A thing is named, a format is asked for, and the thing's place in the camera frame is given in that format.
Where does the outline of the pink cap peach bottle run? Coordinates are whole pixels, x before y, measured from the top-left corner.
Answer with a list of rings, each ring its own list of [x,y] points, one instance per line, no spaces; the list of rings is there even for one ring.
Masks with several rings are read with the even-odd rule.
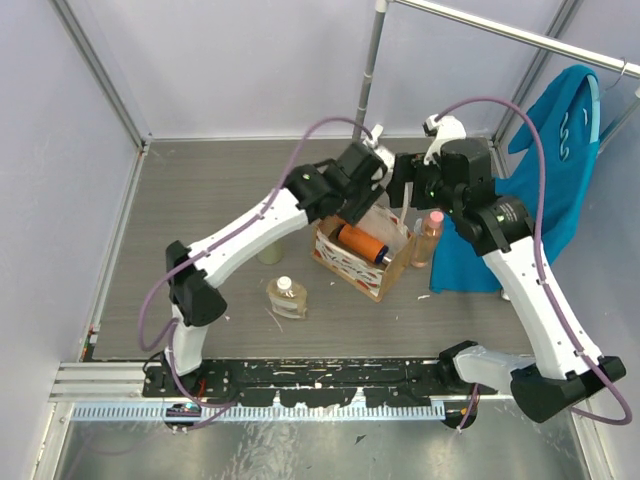
[[[440,210],[432,210],[425,217],[419,218],[414,225],[416,237],[411,265],[424,268],[433,258],[434,251],[444,230],[445,215]]]

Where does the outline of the orange pump bottle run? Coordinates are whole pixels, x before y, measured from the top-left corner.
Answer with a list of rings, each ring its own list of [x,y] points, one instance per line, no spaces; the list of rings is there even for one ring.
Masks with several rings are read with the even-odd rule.
[[[385,243],[349,224],[339,228],[337,239],[344,246],[376,265],[384,262],[385,255],[389,251]]]

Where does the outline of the green bottle white cap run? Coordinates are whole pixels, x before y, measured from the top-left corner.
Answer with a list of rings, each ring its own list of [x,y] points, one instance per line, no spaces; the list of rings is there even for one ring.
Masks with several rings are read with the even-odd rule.
[[[257,255],[258,261],[264,265],[275,265],[284,257],[284,246],[281,240],[276,240],[263,248]]]

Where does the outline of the clear yellowish soap bottle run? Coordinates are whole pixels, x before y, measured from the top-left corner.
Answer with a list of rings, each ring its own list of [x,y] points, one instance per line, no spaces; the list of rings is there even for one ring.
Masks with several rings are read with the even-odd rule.
[[[304,319],[307,314],[308,292],[289,276],[272,279],[266,289],[272,311],[289,319]]]

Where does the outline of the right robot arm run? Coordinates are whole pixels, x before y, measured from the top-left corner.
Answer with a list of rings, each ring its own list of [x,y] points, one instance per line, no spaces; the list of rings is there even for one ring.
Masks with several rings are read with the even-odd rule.
[[[509,297],[533,355],[519,357],[464,341],[438,356],[444,390],[459,394],[471,384],[511,394],[532,421],[543,423],[626,374],[621,359],[605,356],[581,327],[559,288],[524,203],[499,195],[488,148],[456,139],[431,156],[393,154],[387,159],[392,207],[439,209],[468,242]]]

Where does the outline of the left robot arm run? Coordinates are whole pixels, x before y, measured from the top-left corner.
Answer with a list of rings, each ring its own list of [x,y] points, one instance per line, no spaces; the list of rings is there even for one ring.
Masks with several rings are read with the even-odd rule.
[[[219,292],[225,280],[267,246],[327,217],[355,225],[384,193],[382,181],[394,169],[395,155],[384,146],[354,142],[336,160],[293,168],[284,183],[255,207],[209,238],[166,250],[175,269],[169,280],[170,300],[178,324],[165,385],[178,396],[194,393],[208,327],[227,309]]]

